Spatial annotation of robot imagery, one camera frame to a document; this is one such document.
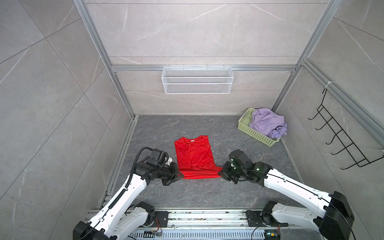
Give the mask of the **red t-shirt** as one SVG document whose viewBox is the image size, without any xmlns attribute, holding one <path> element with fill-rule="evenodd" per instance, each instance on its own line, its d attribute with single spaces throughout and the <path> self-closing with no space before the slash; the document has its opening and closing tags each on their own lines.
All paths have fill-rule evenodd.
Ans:
<svg viewBox="0 0 384 240">
<path fill-rule="evenodd" d="M 215 164 L 208 136 L 180 138 L 174 142 L 179 171 L 186 180 L 219 178 L 222 170 Z"/>
</svg>

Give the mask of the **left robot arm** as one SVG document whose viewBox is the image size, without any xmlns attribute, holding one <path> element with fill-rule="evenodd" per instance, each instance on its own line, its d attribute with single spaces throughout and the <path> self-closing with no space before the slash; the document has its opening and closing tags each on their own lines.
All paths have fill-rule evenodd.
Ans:
<svg viewBox="0 0 384 240">
<path fill-rule="evenodd" d="M 176 163 L 142 161 L 133 167 L 119 191 L 87 223 L 80 221 L 73 230 L 74 240 L 123 240 L 138 227 L 151 227 L 156 223 L 155 207 L 140 202 L 131 212 L 127 210 L 136 197 L 155 180 L 169 186 L 182 179 Z"/>
</svg>

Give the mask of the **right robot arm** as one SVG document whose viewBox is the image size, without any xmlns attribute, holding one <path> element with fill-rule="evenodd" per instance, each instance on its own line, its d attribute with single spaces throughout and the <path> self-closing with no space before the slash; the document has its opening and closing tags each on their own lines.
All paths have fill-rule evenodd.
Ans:
<svg viewBox="0 0 384 240">
<path fill-rule="evenodd" d="M 327 240 L 348 240 L 355 237 L 355 217 L 346 197 L 335 191 L 332 194 L 316 190 L 282 174 L 263 162 L 245 165 L 240 160 L 226 162 L 219 176 L 237 184 L 248 181 L 277 191 L 301 204 L 292 207 L 269 201 L 260 214 L 266 226 L 293 224 L 319 232 Z"/>
</svg>

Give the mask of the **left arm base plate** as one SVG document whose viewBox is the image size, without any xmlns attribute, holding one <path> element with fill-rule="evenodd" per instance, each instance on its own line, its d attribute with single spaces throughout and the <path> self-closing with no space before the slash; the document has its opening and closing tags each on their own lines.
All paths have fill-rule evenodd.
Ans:
<svg viewBox="0 0 384 240">
<path fill-rule="evenodd" d="M 155 211 L 154 220 L 151 227 L 157 228 L 158 224 L 160 224 L 161 228 L 166 228 L 168 226 L 169 214 L 170 212 L 168 211 Z"/>
</svg>

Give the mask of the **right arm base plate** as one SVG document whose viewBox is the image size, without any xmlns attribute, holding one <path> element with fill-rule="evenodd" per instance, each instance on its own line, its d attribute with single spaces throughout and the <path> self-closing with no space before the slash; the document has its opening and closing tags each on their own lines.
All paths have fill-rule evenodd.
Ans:
<svg viewBox="0 0 384 240">
<path fill-rule="evenodd" d="M 245 212 L 249 227 L 288 227 L 288 223 L 278 222 L 270 213 L 263 211 Z"/>
</svg>

